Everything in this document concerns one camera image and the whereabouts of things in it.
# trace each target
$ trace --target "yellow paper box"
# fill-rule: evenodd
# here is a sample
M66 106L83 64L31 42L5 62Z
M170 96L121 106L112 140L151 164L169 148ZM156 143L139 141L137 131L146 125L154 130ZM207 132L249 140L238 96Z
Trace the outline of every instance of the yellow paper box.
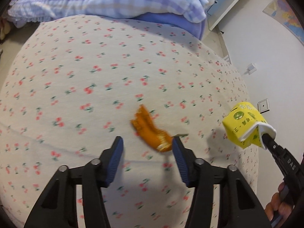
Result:
M276 137L276 130L269 125L259 111L249 102L238 103L223 120L227 137L243 149L255 144L265 149L262 134Z

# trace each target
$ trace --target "folded quilt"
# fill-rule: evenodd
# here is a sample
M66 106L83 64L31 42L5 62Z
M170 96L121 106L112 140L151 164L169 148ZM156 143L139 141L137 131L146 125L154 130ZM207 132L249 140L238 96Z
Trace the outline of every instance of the folded quilt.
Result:
M144 13L174 13L189 22L206 19L205 10L214 0L17 0L8 10L12 21L51 21L89 14L133 18Z
M203 20L200 23L192 23L186 20L182 15L177 15L173 13L145 13L133 19L176 26L191 33L199 40L201 40L203 37L207 21Z

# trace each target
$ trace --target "bedsheet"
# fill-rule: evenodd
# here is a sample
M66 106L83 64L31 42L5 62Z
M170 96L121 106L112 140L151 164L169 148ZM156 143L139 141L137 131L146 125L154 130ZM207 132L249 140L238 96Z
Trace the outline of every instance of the bedsheet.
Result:
M124 154L102 190L111 227L183 227L194 190L182 183L172 152L153 151L130 120L144 104L160 129L188 133L186 148L213 165L237 165L255 190L257 147L236 147L221 124L246 100L235 67L180 28L98 16L41 23L0 92L2 204L23 227L60 165L84 165L120 135ZM211 226L218 201L215 194ZM77 209L82 228L81 191Z

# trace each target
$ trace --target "white wall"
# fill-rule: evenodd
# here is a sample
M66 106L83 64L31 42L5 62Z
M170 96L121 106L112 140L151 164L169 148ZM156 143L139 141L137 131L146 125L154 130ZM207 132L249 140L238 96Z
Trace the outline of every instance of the white wall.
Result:
M304 46L263 9L272 0L240 0L219 24L230 59L243 75L250 100L268 98L265 119L277 130L276 142L301 162L304 152ZM263 206L276 192L282 174L271 154L259 150L257 196Z

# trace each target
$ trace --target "human hand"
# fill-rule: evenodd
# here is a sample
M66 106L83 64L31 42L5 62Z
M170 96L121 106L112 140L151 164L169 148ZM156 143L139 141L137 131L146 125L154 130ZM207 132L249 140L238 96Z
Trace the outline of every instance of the human hand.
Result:
M278 187L278 191L281 192L284 189L284 186L285 183L281 183ZM265 213L270 221L273 219L273 213L275 211L279 211L279 214L283 217L279 224L276 226L276 228L279 228L282 226L285 220L287 220L292 212L292 206L288 205L285 202L282 202L279 193L275 193L272 196L271 201L266 205L265 208Z

